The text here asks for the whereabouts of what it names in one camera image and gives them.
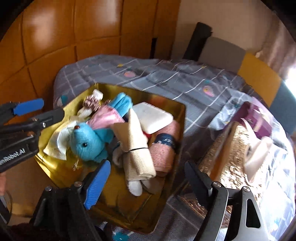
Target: yellow cushion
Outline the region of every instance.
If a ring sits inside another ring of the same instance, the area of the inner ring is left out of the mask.
[[[268,106],[273,102],[281,84],[281,78],[266,63],[246,53],[238,75],[263,98]]]

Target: rolled pink towel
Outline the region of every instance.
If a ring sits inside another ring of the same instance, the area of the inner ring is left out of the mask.
[[[154,142],[149,147],[154,168],[158,176],[165,176],[172,170],[180,137],[180,125],[173,122],[153,134]]]

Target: pink satin fabric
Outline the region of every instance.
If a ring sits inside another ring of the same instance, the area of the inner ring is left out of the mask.
[[[119,115],[117,110],[109,105],[101,106],[87,122],[87,124],[93,129],[110,128],[114,123],[124,123],[125,121]]]

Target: curtain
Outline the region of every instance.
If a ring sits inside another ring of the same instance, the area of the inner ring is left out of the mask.
[[[284,80],[288,76],[289,69],[296,68],[296,43],[275,14],[262,49],[256,56]]]

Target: mattress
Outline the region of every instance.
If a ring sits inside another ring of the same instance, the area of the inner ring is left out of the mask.
[[[203,157],[242,103],[254,96],[265,104],[243,78],[223,69],[187,60],[98,55],[66,65],[59,71],[54,83],[54,107],[65,106],[98,82],[147,91],[185,104],[184,147],[173,185],[175,194],[186,182],[184,163],[190,159],[198,162]],[[277,240],[295,214],[295,160],[292,146],[276,120],[272,139],[274,145],[266,170],[267,189],[259,208],[270,240]],[[269,210],[275,206],[280,207],[279,211],[271,216]],[[100,225],[106,231],[111,230],[115,240],[121,235],[129,240],[193,240],[201,222],[192,210],[172,196],[152,234],[130,233],[108,223]]]

